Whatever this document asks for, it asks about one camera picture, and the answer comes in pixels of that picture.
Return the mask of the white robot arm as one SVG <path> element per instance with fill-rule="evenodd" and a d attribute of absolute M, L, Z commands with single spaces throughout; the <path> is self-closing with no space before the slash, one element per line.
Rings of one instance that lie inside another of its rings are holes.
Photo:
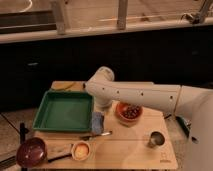
<path fill-rule="evenodd" d="M 105 107 L 112 100 L 182 116 L 191 121 L 184 171 L 213 171 L 213 89 L 148 82 L 117 82 L 100 67 L 85 90 Z"/>

